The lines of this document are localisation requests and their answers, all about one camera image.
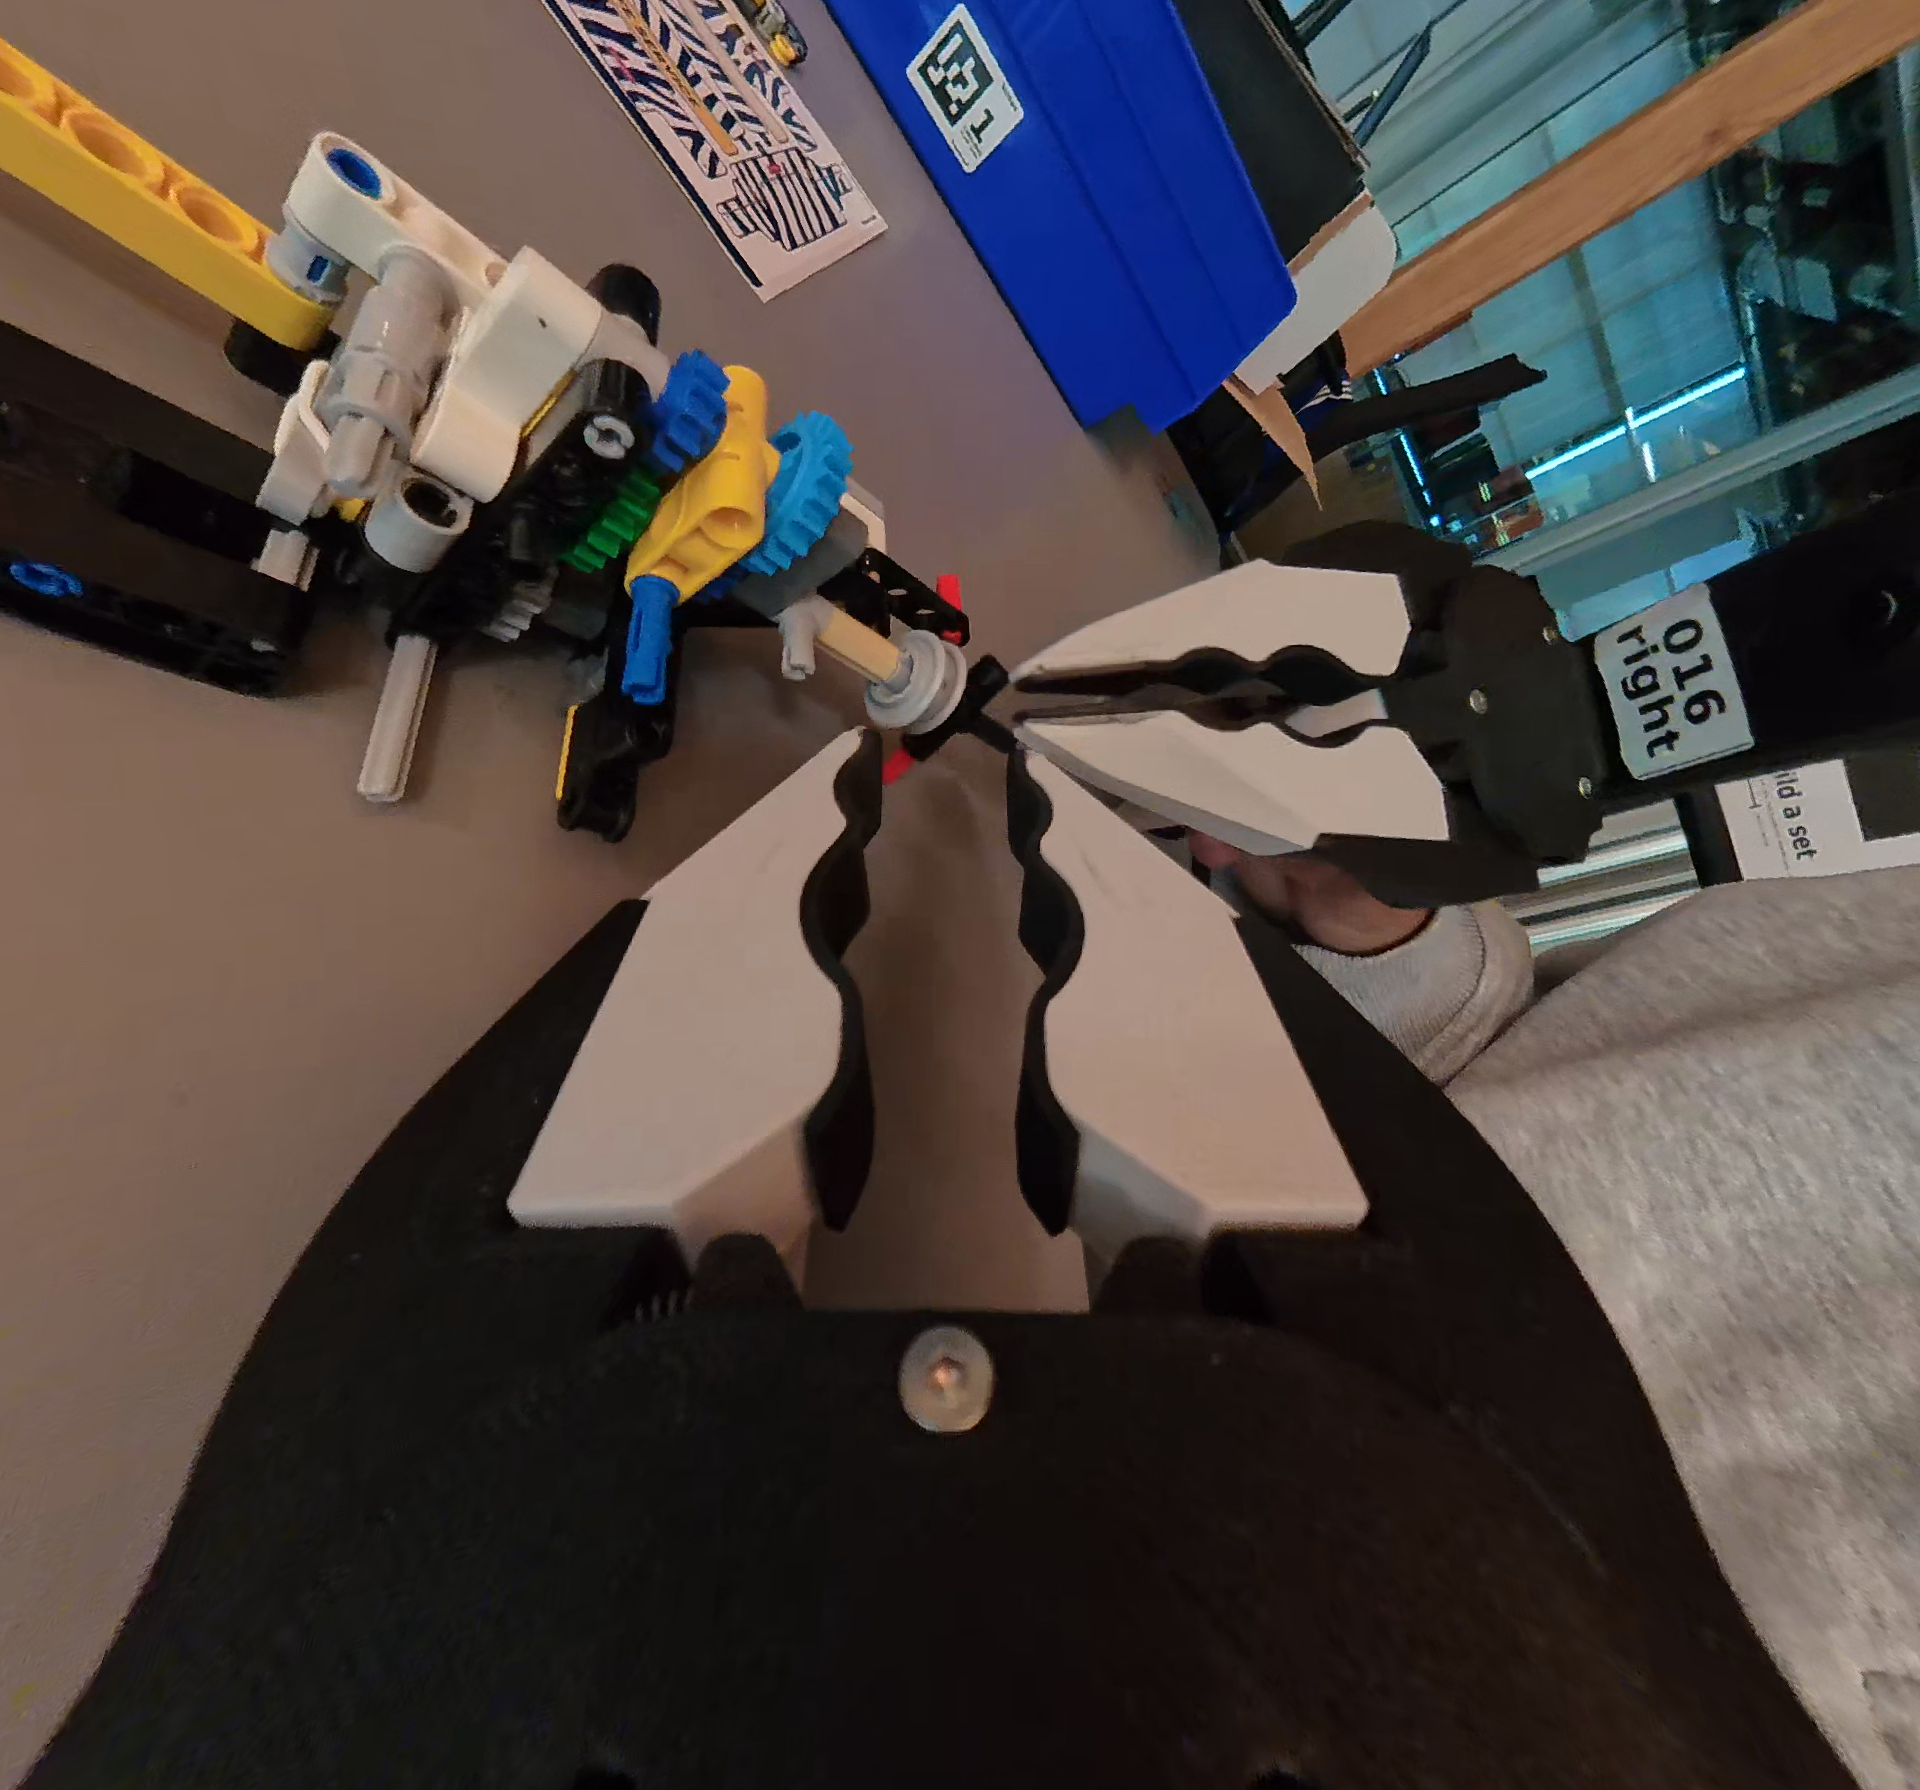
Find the person's right hand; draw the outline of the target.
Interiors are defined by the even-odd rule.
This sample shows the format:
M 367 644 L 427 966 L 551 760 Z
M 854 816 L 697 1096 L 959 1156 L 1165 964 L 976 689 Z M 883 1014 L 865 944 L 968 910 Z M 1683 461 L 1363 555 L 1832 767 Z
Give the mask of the person's right hand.
M 1243 907 L 1292 940 L 1342 957 L 1378 957 L 1420 936 L 1430 911 L 1404 910 L 1363 891 L 1342 868 L 1307 853 L 1259 858 L 1197 834 L 1187 849 L 1213 881 L 1224 879 Z

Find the black box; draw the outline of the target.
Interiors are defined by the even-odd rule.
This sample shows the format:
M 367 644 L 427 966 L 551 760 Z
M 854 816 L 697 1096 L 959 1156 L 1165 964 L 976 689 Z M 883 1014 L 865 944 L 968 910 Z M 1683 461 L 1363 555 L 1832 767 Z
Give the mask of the black box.
M 1281 254 L 1294 260 L 1363 192 L 1363 158 L 1257 0 L 1172 0 Z

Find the blue plastic bin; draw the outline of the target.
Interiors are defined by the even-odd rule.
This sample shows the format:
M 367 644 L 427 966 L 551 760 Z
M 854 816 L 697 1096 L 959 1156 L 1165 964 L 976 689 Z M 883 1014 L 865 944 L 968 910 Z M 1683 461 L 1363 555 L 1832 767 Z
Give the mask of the blue plastic bin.
M 1173 0 L 820 0 L 1082 426 L 1204 404 L 1292 310 Z

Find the multicoloured lego gear assembly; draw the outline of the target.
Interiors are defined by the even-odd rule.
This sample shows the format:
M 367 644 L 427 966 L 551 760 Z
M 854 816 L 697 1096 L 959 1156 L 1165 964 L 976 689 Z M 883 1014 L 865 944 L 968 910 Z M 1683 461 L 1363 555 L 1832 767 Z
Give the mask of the multicoloured lego gear assembly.
M 287 684 L 327 587 L 388 649 L 356 793 L 402 799 L 430 687 L 471 640 L 562 635 L 556 823 L 616 843 L 675 741 L 684 635 L 777 629 L 782 675 L 852 670 L 883 775 L 1000 750 L 1009 675 L 965 662 L 954 577 L 884 552 L 824 415 L 660 349 L 627 263 L 505 257 L 337 131 L 278 226 L 33 57 L 1 49 L 4 176 L 209 301 L 278 403 L 270 452 L 4 328 L 4 615 L 242 698 Z

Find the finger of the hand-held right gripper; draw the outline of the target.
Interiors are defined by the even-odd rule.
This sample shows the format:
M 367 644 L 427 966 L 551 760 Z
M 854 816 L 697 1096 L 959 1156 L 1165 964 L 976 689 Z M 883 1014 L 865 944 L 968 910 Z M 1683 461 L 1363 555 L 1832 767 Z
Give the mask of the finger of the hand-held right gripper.
M 1086 788 L 1254 856 L 1453 835 L 1445 786 L 1381 691 L 1326 703 L 1277 689 L 1048 698 L 1021 706 L 1013 728 Z
M 1329 706 L 1390 683 L 1410 637 L 1394 576 L 1251 560 L 1077 629 L 1011 684 L 1082 712 Z

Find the zebra striped sticker sheet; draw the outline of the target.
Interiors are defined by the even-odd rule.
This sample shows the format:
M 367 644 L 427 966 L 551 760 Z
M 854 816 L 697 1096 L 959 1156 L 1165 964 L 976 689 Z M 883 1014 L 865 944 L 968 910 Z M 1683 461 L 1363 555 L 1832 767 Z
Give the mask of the zebra striped sticker sheet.
M 732 0 L 541 0 L 768 301 L 884 236 L 875 198 Z

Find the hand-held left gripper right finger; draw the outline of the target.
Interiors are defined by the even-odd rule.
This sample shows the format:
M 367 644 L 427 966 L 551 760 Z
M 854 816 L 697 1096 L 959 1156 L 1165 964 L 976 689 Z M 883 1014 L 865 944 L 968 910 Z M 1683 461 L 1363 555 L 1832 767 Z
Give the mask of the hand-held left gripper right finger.
M 1133 1241 L 1347 1232 L 1366 1200 L 1235 914 L 1066 772 L 1006 767 L 1021 944 L 1021 1197 L 1097 1267 Z

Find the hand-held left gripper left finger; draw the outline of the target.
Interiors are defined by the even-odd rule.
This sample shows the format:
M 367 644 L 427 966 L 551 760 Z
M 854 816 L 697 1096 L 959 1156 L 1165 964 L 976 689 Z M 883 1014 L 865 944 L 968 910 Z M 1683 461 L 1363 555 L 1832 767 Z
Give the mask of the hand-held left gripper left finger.
M 875 1155 L 845 966 L 869 914 L 877 731 L 833 739 L 642 904 L 640 923 L 510 1192 L 520 1228 L 652 1228 L 689 1267 L 762 1237 L 793 1285 Z

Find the wooden beam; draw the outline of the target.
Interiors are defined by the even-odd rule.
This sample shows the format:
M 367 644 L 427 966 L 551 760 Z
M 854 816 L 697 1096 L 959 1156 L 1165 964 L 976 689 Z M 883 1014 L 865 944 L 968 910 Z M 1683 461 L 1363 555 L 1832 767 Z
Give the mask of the wooden beam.
M 1363 376 L 1701 178 L 1917 40 L 1917 0 L 1809 0 L 1397 266 L 1342 325 Z

